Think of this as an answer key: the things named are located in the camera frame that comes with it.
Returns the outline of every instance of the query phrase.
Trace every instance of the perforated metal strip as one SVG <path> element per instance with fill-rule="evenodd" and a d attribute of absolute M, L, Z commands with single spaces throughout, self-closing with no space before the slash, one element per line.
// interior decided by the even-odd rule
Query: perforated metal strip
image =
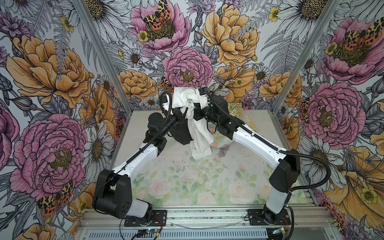
<path fill-rule="evenodd" d="M 131 239 L 137 230 L 121 230 L 124 239 Z M 154 234 L 147 234 L 137 239 L 152 240 Z M 265 228 L 232 228 L 232 229 L 164 229 L 158 240 L 166 239 L 266 239 Z M 87 240 L 122 240 L 118 230 L 90 230 Z"/>

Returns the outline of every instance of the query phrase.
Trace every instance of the slotted vent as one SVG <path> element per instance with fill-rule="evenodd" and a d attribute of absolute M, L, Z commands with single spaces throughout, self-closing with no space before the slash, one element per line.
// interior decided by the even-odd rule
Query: slotted vent
<path fill-rule="evenodd" d="M 124 239 L 131 239 L 137 230 L 121 230 Z M 137 239 L 152 240 L 153 233 Z M 177 239 L 266 239 L 265 228 L 233 228 L 233 229 L 164 229 L 158 240 Z M 118 230 L 90 230 L 87 240 L 122 240 Z"/>

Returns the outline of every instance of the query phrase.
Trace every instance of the white garment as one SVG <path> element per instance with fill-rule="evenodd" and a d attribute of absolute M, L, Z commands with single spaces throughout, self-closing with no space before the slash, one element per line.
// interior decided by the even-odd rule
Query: white garment
<path fill-rule="evenodd" d="M 175 87 L 172 107 L 181 108 L 184 113 L 186 107 L 188 111 L 186 118 L 188 119 L 188 130 L 193 141 L 189 143 L 189 148 L 194 159 L 199 159 L 212 154 L 210 143 L 214 141 L 212 134 L 207 129 L 207 121 L 203 118 L 198 121 L 193 119 L 194 103 L 200 103 L 202 106 L 207 106 L 207 99 L 199 95 L 197 89 L 186 87 Z"/>

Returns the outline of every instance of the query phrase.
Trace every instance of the white cloth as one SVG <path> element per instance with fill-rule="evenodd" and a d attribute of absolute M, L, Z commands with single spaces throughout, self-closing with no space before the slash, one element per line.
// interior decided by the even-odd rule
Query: white cloth
<path fill-rule="evenodd" d="M 188 119 L 188 130 L 191 134 L 193 141 L 189 143 L 191 155 L 194 159 L 199 159 L 212 154 L 210 143 L 214 141 L 212 134 L 207 129 L 207 121 L 203 118 L 198 121 L 193 119 L 194 115 L 194 103 L 200 103 L 201 98 L 196 93 L 194 88 L 175 87 L 172 107 L 181 108 L 181 112 L 184 113 L 186 107 L 188 111 L 186 118 Z"/>

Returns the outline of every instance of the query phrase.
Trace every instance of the robotic arm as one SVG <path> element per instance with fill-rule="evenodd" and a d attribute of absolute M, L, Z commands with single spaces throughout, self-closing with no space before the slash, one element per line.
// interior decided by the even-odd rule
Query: robotic arm
<path fill-rule="evenodd" d="M 222 96 L 210 96 L 209 104 L 207 104 L 205 91 L 207 91 L 205 88 L 199 89 L 200 96 L 204 97 L 202 99 L 205 99 L 205 102 L 195 103 L 194 119 L 198 121 L 204 118 L 214 123 L 221 134 L 243 144 L 274 169 L 269 179 L 272 190 L 264 206 L 265 220 L 274 224 L 275 217 L 288 203 L 292 184 L 300 175 L 300 158 L 283 152 L 292 154 L 297 152 L 295 150 L 287 151 L 276 146 L 252 131 L 240 119 L 229 118 L 227 102 Z M 168 96 L 162 96 L 160 100 L 163 107 L 167 107 L 171 101 Z M 132 198 L 132 182 L 144 167 L 164 149 L 167 141 L 164 136 L 168 132 L 171 132 L 172 136 L 183 144 L 192 140 L 189 133 L 185 131 L 187 129 L 186 112 L 182 114 L 179 108 L 173 108 L 172 115 L 169 115 L 168 120 L 163 118 L 160 113 L 150 115 L 148 119 L 149 130 L 146 132 L 144 143 L 139 149 L 141 152 L 138 155 L 136 153 L 137 156 L 131 162 L 127 161 L 113 170 L 103 170 L 99 174 L 95 189 L 96 194 L 93 199 L 95 210 L 100 210 L 117 218 L 123 218 L 127 215 L 138 217 L 142 219 L 143 223 L 151 221 L 152 205 Z"/>

